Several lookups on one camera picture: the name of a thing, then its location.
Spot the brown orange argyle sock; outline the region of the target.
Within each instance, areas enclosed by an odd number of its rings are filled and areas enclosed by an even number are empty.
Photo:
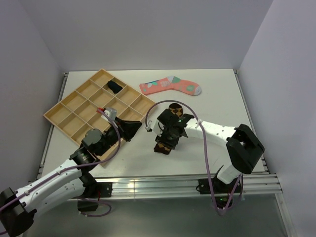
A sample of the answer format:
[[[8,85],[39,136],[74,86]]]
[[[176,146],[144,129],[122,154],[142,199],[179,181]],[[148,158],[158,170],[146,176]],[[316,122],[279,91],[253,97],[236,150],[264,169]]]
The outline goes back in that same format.
[[[183,115],[183,108],[178,103],[170,104],[167,110],[171,110],[174,114],[178,115],[179,117]],[[171,150],[157,143],[154,147],[154,152],[168,155],[170,154]]]

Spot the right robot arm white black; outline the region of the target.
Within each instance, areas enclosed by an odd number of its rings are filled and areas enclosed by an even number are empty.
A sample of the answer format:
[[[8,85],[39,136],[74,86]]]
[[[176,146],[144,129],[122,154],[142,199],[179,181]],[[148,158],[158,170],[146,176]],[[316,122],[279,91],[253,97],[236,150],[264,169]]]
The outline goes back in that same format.
[[[174,150],[180,137],[199,138],[227,149],[229,158],[225,159],[216,173],[214,188],[225,192],[231,182],[242,174],[251,174],[265,148],[246,124],[238,127],[223,126],[202,121],[190,114],[181,117],[171,110],[164,110],[157,118],[153,131],[156,142]]]

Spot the navy ankle sock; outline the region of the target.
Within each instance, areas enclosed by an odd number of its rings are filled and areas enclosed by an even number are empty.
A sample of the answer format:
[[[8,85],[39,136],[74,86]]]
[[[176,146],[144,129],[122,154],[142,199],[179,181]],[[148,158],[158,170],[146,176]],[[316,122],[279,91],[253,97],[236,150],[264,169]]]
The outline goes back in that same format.
[[[113,80],[108,81],[107,86],[114,94],[119,93],[123,89],[122,86],[120,86],[118,83],[114,82]]]

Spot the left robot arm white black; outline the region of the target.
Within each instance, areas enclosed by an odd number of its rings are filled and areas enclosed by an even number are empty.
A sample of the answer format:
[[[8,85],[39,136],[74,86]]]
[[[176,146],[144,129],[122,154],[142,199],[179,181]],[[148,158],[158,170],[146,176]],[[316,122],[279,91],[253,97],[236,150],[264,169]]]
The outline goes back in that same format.
[[[140,121],[115,118],[107,131],[87,131],[81,144],[70,157],[55,170],[22,188],[7,188],[0,194],[0,221],[5,233],[17,237],[34,222],[36,214],[71,199],[89,198],[97,189],[97,182],[90,174],[99,163],[99,157],[121,139],[129,142]]]

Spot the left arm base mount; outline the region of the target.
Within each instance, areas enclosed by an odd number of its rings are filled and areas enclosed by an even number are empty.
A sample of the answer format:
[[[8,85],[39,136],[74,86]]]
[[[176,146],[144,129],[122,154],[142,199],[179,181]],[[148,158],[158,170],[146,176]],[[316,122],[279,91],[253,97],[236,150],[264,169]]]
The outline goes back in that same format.
[[[87,187],[77,202],[77,209],[82,215],[87,217],[101,217],[111,212],[112,207],[108,203],[104,203],[102,198],[110,198],[112,195],[112,182],[96,182]],[[106,206],[107,212],[104,214],[92,214],[100,206]]]

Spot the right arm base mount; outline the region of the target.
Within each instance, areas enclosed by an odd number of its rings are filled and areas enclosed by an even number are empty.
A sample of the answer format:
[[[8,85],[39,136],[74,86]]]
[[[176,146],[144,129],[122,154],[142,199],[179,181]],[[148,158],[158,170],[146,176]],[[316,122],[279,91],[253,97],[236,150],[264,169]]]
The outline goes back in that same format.
[[[216,196],[216,205],[220,209],[231,208],[234,204],[234,194],[239,194],[243,191],[243,176],[233,179],[229,184],[225,184],[217,178],[215,175],[212,179],[213,192],[215,195],[223,194],[222,196]],[[207,178],[198,179],[198,185],[196,191],[200,195],[211,194],[209,181]]]

